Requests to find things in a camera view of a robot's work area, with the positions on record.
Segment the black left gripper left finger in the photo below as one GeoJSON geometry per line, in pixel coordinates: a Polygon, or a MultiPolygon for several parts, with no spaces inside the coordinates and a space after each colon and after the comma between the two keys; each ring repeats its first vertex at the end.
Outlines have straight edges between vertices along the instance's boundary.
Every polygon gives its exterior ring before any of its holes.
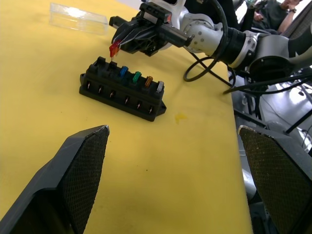
{"type": "Polygon", "coordinates": [[[0,221],[2,234],[82,234],[98,192],[110,129],[69,136],[0,221]]]}

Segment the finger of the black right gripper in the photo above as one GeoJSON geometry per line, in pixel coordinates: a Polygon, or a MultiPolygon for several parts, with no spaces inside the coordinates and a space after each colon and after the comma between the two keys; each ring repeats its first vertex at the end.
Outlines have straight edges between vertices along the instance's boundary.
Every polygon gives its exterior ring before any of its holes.
{"type": "Polygon", "coordinates": [[[111,26],[116,29],[111,44],[120,44],[121,40],[128,35],[132,29],[153,27],[156,31],[156,25],[149,20],[112,20],[111,26]]]}
{"type": "Polygon", "coordinates": [[[159,36],[155,28],[136,28],[121,40],[119,48],[129,54],[142,52],[147,56],[152,56],[167,44],[168,42],[159,36]]]}

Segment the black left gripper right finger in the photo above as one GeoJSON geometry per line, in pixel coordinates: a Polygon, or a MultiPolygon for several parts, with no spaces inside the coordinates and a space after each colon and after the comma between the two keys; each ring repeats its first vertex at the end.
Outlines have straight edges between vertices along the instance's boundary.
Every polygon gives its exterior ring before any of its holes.
{"type": "Polygon", "coordinates": [[[281,234],[312,232],[312,158],[290,136],[238,129],[256,189],[281,234]]]}

